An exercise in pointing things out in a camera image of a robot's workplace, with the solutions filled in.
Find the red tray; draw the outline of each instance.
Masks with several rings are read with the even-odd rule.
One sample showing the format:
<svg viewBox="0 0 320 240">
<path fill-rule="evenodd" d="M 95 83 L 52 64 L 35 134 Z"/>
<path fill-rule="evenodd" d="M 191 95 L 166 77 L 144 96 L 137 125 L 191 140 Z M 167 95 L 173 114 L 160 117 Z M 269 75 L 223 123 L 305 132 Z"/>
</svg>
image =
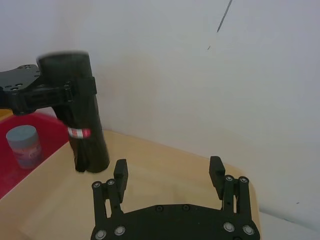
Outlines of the red tray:
<svg viewBox="0 0 320 240">
<path fill-rule="evenodd" d="M 34 170 L 19 167 L 6 139 L 7 132 L 20 125 L 32 125 L 36 128 L 43 161 L 69 140 L 67 127 L 53 116 L 32 113 L 24 116 L 12 115 L 0 121 L 0 199 Z"/>
</svg>

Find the wooden table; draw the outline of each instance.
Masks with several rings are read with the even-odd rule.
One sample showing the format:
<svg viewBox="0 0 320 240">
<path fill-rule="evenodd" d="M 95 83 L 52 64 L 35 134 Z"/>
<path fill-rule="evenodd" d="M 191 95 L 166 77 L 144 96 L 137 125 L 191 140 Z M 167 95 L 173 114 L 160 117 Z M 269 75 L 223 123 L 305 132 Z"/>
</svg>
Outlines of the wooden table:
<svg viewBox="0 0 320 240">
<path fill-rule="evenodd" d="M 116 160 L 122 158 L 127 159 L 129 171 L 121 205 L 124 212 L 175 203 L 220 209 L 221 201 L 209 176 L 209 156 L 111 131 L 105 131 L 104 136 L 111 159 L 104 172 L 76 172 L 73 152 L 66 143 L 2 198 L 0 239 L 90 239 L 94 227 L 91 184 L 112 178 Z M 228 164 L 225 168 L 226 174 L 234 177 L 245 175 Z M 251 184 L 250 199 L 252 218 L 260 229 L 256 193 Z"/>
</svg>

